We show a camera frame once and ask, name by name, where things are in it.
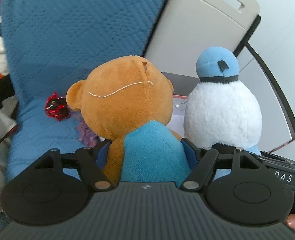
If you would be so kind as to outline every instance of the white plush toy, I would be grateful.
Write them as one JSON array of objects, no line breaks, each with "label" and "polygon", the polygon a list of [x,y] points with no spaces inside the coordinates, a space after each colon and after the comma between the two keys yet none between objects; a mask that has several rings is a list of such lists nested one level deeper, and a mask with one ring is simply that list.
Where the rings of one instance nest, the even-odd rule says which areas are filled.
[{"label": "white plush toy", "polygon": [[199,83],[188,97],[185,136],[199,148],[222,144],[260,155],[262,116],[255,96],[238,80],[236,57],[220,47],[198,58]]}]

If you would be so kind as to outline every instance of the white thread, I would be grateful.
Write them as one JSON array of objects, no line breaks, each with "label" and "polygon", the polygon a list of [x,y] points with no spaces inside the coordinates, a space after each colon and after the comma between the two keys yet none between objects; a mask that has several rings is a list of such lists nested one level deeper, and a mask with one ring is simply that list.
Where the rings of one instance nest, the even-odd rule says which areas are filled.
[{"label": "white thread", "polygon": [[113,92],[113,93],[111,93],[111,94],[108,94],[108,95],[106,95],[106,96],[98,96],[98,95],[94,95],[94,94],[92,94],[92,93],[90,93],[90,92],[89,92],[89,94],[92,95],[92,96],[94,96],[94,97],[106,98],[106,97],[108,97],[108,96],[110,96],[110,95],[113,95],[113,94],[115,94],[116,92],[118,92],[118,91],[120,91],[120,90],[122,90],[122,89],[124,89],[124,88],[127,88],[127,87],[129,87],[129,86],[131,86],[131,85],[141,84],[141,83],[143,83],[143,82],[132,83],[132,84],[127,85],[127,86],[125,86],[125,87],[122,87],[122,88],[118,89],[117,91],[115,91],[115,92]]}]

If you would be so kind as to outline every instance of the blue mattress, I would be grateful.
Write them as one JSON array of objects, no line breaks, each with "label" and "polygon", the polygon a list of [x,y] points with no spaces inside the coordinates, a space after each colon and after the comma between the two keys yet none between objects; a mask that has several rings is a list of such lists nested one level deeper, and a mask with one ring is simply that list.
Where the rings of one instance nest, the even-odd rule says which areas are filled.
[{"label": "blue mattress", "polygon": [[1,0],[2,35],[19,99],[7,177],[48,149],[82,147],[72,118],[46,117],[45,100],[124,55],[142,55],[166,0]]}]

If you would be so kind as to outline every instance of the stuffed animal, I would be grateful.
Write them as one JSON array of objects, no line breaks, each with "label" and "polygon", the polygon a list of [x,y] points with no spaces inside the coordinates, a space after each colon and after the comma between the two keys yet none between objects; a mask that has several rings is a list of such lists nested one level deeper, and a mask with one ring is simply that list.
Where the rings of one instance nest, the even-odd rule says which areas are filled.
[{"label": "stuffed animal", "polygon": [[199,148],[222,144],[260,155],[262,116],[255,96],[238,80],[240,68],[228,49],[211,47],[198,58],[199,83],[188,97],[185,136]]},{"label": "stuffed animal", "polygon": [[190,168],[177,134],[170,131],[173,86],[148,60],[120,57],[95,68],[72,85],[67,103],[89,128],[112,140],[103,172],[121,181],[173,181]]}]

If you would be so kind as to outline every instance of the bear ear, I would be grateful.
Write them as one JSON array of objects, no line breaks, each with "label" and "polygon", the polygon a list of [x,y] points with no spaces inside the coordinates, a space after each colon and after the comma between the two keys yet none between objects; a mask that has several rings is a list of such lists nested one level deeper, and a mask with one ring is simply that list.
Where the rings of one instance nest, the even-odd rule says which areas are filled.
[{"label": "bear ear", "polygon": [[73,111],[81,110],[81,98],[85,80],[81,80],[73,84],[67,92],[67,104]]},{"label": "bear ear", "polygon": [[168,81],[169,86],[170,86],[171,89],[172,89],[172,94],[173,94],[173,92],[174,92],[174,88],[173,88],[172,82],[171,82],[169,79],[166,79],[166,80]]}]

